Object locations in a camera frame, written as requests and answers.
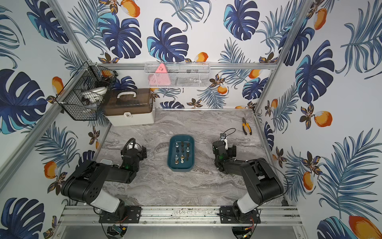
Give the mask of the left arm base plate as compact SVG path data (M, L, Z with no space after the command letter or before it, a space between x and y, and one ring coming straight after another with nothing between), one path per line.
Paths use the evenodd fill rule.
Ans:
M142 208L139 206L122 206L114 213L101 211L99 223L102 224L138 224Z

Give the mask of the white storage case brown lid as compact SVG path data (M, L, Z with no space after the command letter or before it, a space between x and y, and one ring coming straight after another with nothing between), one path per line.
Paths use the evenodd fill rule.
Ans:
M155 108L148 88L108 91L101 104L113 126L153 124Z

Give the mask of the orange black pliers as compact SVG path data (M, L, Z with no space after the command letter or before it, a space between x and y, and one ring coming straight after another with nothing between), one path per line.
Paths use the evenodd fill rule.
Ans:
M245 135L252 135L252 129L245 118L242 118L242 131Z

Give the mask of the teal plastic storage box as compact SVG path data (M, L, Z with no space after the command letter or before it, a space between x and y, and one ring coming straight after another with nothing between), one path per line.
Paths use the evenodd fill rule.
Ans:
M185 155L185 159L184 160L184 164L181 164L181 155L182 155L182 147L181 147L181 142L184 142L184 150L185 150L185 153L183 153ZM175 147L175 144L178 143L179 144L179 153L176 153L176 147ZM190 154L188 154L190 156L190 159L189 161L186 161L186 157L187 157L187 143L190 143ZM175 156L178 155L179 156L179 164L176 165L175 164ZM177 134L177 135L174 135L171 137L170 141L169 141L169 149L168 149L168 157L167 157L167 164L168 164L168 167L174 171L174 172L189 172L193 169L194 165L195 165L195 140L194 138L191 136L191 135L187 135L187 134Z

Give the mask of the white mesh wall shelf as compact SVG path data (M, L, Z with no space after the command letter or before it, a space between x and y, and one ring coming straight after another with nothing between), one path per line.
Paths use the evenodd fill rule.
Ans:
M166 65L171 85L163 87L149 85L152 88L199 88L208 86L210 83L210 64L208 62L147 62L144 67L147 79L150 74L155 73L160 63Z

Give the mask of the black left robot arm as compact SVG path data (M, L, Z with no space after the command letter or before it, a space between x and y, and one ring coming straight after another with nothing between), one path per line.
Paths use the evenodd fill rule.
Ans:
M105 182L130 184L139 171L139 164L147 158L147 149L131 138L120 151L121 166L83 162L61 187L61 194L104 212L122 214L124 203L103 190Z

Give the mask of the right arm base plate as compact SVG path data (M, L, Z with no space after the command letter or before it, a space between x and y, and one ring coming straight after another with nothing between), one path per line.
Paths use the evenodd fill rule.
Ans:
M259 224L261 223L260 212L254 209L248 213L242 213L237 206L222 206L217 215L222 224Z

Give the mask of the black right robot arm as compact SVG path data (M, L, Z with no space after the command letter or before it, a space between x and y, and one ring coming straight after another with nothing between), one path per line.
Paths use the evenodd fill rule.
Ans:
M284 194L283 184L265 159L238 160L236 146L228 147L224 141L215 141L212 150L219 172L241 176L244 180L247 193L233 203L235 216L246 215Z

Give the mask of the pink triangle card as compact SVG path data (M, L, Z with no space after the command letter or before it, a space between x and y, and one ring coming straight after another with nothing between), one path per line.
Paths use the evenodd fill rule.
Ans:
M150 86L163 87L171 85L171 79L164 63L160 63L155 73L149 75L148 80Z

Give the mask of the aluminium front rail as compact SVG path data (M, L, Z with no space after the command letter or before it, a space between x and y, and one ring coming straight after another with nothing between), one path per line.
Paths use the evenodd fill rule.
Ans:
M141 206L129 207L127 219L116 225L128 226L274 226L301 227L302 220L296 207L262 206L244 223L235 220L228 206ZM60 226L112 226L112 219L101 219L100 213L90 206L67 206L60 219Z

